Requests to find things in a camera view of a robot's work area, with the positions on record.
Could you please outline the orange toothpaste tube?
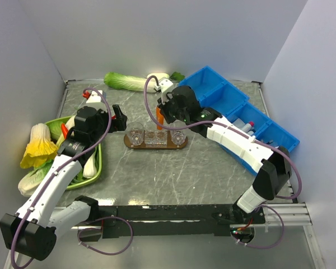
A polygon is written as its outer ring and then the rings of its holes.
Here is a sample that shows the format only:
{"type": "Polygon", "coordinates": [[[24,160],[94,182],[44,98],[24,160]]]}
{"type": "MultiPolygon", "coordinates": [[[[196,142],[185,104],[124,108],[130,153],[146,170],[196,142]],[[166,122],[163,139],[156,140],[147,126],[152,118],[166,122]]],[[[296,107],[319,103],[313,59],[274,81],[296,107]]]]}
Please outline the orange toothpaste tube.
{"type": "Polygon", "coordinates": [[[162,130],[162,126],[164,125],[164,116],[161,114],[161,110],[159,107],[156,107],[156,119],[159,122],[159,125],[157,125],[157,129],[162,130]]]}

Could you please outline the clear plastic cup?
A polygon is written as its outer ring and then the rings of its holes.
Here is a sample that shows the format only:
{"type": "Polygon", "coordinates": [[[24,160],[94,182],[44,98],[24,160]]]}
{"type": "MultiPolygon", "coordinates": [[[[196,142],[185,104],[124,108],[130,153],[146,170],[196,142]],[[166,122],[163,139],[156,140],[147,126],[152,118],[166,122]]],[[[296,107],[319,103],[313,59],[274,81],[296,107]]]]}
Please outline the clear plastic cup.
{"type": "Polygon", "coordinates": [[[186,140],[186,134],[182,129],[182,125],[179,125],[177,130],[170,130],[171,141],[175,145],[182,145],[186,140]]]}
{"type": "Polygon", "coordinates": [[[127,125],[126,135],[134,146],[141,145],[144,142],[144,126],[139,122],[132,122],[127,125]]]}

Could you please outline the clear acrylic toothbrush holder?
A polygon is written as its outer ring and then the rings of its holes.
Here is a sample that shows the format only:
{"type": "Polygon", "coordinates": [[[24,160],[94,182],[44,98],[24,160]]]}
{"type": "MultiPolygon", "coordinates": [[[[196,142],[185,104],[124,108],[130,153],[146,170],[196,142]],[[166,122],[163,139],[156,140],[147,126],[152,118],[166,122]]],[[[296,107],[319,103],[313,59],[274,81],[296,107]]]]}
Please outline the clear acrylic toothbrush holder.
{"type": "Polygon", "coordinates": [[[164,130],[145,131],[144,143],[146,147],[167,148],[167,131],[164,130]]]}

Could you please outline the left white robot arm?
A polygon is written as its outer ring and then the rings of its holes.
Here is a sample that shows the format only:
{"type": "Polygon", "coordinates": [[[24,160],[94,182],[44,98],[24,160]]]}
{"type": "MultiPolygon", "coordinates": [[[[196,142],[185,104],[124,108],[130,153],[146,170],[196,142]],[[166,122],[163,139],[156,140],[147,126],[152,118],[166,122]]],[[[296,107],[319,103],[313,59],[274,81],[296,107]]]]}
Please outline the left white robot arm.
{"type": "Polygon", "coordinates": [[[67,132],[47,175],[29,200],[13,215],[0,220],[4,243],[11,254],[21,253],[42,261],[50,255],[55,243],[71,227],[80,222],[93,225],[100,217],[98,201],[77,197],[62,213],[54,208],[71,181],[94,155],[108,133],[125,131],[127,116],[118,104],[114,114],[105,109],[84,106],[79,109],[74,126],[67,132]]]}

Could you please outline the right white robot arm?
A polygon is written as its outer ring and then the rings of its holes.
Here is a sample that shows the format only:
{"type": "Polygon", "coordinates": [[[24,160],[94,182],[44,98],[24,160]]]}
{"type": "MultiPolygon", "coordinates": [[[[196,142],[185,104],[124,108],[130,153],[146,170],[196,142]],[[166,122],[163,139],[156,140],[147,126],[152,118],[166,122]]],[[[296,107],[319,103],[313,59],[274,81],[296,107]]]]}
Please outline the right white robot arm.
{"type": "Polygon", "coordinates": [[[252,185],[235,203],[233,215],[237,222],[248,222],[256,208],[276,198],[291,177],[288,151],[284,147],[262,144],[215,109],[202,107],[189,86],[154,88],[161,94],[158,108],[167,123],[176,120],[185,123],[193,132],[227,148],[256,172],[252,185]]]}

